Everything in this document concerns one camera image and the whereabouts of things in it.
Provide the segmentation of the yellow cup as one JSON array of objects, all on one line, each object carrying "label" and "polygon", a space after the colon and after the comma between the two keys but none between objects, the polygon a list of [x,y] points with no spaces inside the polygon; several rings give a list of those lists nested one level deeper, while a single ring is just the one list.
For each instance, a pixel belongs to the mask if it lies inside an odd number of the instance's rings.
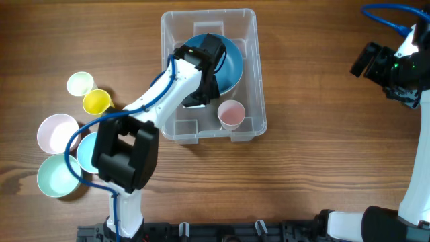
[{"label": "yellow cup", "polygon": [[83,109],[93,116],[100,117],[114,103],[109,93],[102,89],[90,91],[83,99]]}]

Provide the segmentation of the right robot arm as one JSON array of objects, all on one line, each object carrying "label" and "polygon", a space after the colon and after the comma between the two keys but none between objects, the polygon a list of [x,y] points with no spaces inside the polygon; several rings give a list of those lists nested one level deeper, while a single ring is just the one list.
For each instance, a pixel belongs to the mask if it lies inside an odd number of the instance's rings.
[{"label": "right robot arm", "polygon": [[[370,13],[395,9],[411,13],[411,27],[394,24]],[[364,212],[324,210],[315,216],[310,240],[428,241],[429,240],[429,6],[422,9],[396,3],[364,5],[366,17],[396,30],[404,42],[398,50],[368,43],[350,72],[382,87],[388,99],[421,109],[421,129],[413,173],[398,210],[370,206]]]}]

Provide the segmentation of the dark blue bowl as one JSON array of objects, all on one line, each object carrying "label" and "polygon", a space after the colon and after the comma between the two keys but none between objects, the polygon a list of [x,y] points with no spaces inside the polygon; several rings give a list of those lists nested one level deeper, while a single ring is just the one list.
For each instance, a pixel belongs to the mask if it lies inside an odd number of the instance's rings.
[{"label": "dark blue bowl", "polygon": [[220,97],[222,97],[239,83],[243,74],[244,63],[239,48],[232,40],[220,34],[212,33],[212,35],[221,39],[226,47],[226,54],[223,54],[216,67],[218,72],[214,75],[217,80]]}]

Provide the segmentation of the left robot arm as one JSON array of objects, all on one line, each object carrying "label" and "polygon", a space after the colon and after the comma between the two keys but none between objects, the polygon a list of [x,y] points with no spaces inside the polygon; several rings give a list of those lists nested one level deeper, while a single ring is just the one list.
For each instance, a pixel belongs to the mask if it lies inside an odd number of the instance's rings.
[{"label": "left robot arm", "polygon": [[206,105],[219,98],[215,74],[226,54],[222,39],[213,34],[205,34],[197,47],[182,45],[143,96],[122,111],[108,108],[100,118],[91,163],[112,193],[102,241],[144,237],[140,203],[157,165],[159,131],[179,105]]}]

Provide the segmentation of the light blue small bowl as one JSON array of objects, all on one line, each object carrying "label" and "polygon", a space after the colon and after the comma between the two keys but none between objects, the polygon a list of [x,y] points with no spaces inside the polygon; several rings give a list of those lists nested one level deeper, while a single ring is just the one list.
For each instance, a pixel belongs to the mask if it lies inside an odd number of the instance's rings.
[{"label": "light blue small bowl", "polygon": [[87,173],[98,174],[98,169],[92,165],[93,150],[97,138],[97,132],[88,134],[77,148],[77,161]]}]

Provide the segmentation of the pale green cup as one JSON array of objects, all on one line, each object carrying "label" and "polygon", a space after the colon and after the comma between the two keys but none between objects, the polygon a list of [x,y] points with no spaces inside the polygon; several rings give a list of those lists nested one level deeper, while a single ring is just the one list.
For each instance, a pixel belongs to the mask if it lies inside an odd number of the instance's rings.
[{"label": "pale green cup", "polygon": [[67,81],[67,91],[75,97],[84,97],[94,89],[97,89],[94,78],[85,71],[74,73]]}]

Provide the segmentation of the pink cup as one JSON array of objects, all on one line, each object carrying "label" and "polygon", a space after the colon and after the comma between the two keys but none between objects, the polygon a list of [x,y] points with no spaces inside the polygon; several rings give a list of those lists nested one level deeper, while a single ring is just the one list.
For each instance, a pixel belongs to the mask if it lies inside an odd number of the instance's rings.
[{"label": "pink cup", "polygon": [[236,130],[246,116],[242,103],[236,100],[222,102],[217,111],[218,119],[225,130]]}]

